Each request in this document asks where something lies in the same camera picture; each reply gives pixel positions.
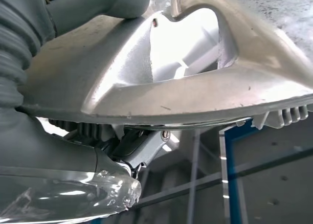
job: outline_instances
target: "plastic wrap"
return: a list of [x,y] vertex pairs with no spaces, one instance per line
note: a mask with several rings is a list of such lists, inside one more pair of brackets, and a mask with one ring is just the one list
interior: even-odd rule
[[141,185],[127,173],[0,167],[0,223],[79,223],[127,210]]

